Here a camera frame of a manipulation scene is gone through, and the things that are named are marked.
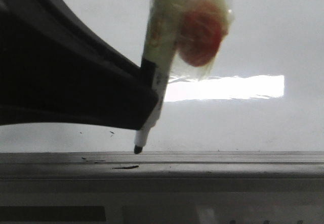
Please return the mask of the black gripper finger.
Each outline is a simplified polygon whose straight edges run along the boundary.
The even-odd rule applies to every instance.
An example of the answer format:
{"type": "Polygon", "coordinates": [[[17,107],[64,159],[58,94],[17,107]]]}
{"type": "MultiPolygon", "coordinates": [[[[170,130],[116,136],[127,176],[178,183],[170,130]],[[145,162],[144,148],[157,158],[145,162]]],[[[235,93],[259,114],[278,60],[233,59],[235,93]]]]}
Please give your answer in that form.
{"type": "Polygon", "coordinates": [[[158,95],[145,72],[64,0],[1,0],[1,125],[78,123],[139,130],[158,95]]]}

